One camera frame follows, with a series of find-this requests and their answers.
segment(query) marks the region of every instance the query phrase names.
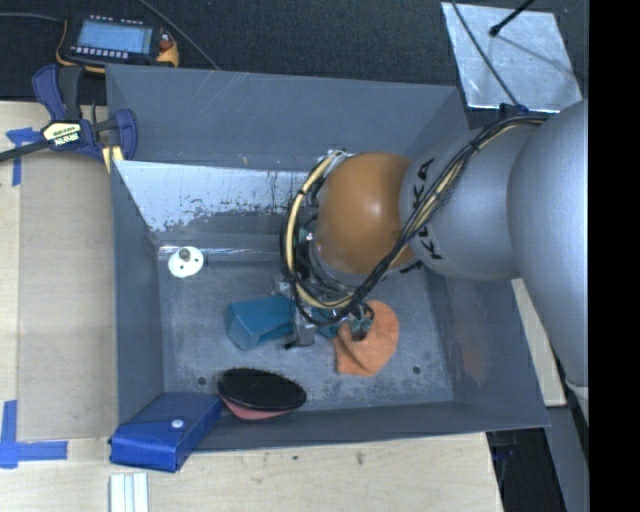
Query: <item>electronic display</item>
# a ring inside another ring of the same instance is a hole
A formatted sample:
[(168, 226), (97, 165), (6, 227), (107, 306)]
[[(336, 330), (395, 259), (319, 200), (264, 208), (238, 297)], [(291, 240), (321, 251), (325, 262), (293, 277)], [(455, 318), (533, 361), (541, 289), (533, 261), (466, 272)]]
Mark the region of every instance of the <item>electronic display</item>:
[(78, 46), (148, 54), (153, 29), (144, 25), (122, 25), (85, 20)]

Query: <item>blue plastic block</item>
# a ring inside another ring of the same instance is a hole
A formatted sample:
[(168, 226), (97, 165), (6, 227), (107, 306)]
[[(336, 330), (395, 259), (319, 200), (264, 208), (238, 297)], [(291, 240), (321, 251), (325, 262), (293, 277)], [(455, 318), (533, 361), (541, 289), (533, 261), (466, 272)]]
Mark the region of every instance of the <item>blue plastic block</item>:
[(111, 462), (160, 471), (178, 471), (220, 418), (217, 396), (164, 393), (109, 440)]
[(293, 332), (295, 304), (282, 295), (233, 302), (227, 308), (224, 325), (227, 335), (243, 350)]

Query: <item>white knob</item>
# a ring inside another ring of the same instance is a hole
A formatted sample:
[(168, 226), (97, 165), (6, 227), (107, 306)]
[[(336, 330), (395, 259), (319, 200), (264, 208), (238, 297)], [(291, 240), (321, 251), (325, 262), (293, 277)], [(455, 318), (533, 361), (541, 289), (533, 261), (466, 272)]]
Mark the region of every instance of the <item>white knob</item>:
[(200, 272), (204, 264), (204, 256), (196, 247), (181, 247), (169, 258), (169, 272), (183, 278)]

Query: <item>orange rag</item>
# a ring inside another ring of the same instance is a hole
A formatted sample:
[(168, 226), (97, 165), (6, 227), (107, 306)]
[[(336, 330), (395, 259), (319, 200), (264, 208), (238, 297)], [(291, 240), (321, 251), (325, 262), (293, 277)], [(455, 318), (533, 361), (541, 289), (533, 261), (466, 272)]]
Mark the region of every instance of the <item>orange rag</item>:
[(363, 340), (352, 340), (348, 323), (341, 325), (338, 335), (333, 338), (338, 373), (371, 377), (387, 364), (396, 351), (400, 332), (398, 317), (384, 302), (372, 300), (368, 304), (375, 317)]

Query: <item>gray plastic tray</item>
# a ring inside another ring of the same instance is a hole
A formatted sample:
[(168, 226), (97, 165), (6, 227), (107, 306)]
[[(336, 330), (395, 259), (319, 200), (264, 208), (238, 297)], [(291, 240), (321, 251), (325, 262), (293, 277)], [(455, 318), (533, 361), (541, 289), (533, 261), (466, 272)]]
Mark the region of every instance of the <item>gray plastic tray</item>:
[[(466, 130), (457, 90), (123, 66), (109, 68), (107, 79), (110, 108), (138, 118), (136, 158), (151, 161), (118, 162), (112, 172), (121, 422), (165, 391), (215, 392), (222, 371), (247, 365), (294, 378), (308, 402), (259, 423), (226, 414), (201, 449), (547, 424), (509, 282), (424, 269), (390, 276), (372, 298), (398, 314), (400, 341), (372, 378), (337, 374), (328, 341), (243, 352), (224, 330), (229, 302), (273, 290), (282, 213), (318, 157), (334, 147), (416, 156)], [(158, 82), (161, 98), (152, 102)], [(242, 122), (229, 124), (230, 116)], [(167, 258), (182, 245), (203, 250), (207, 264), (179, 280)]]

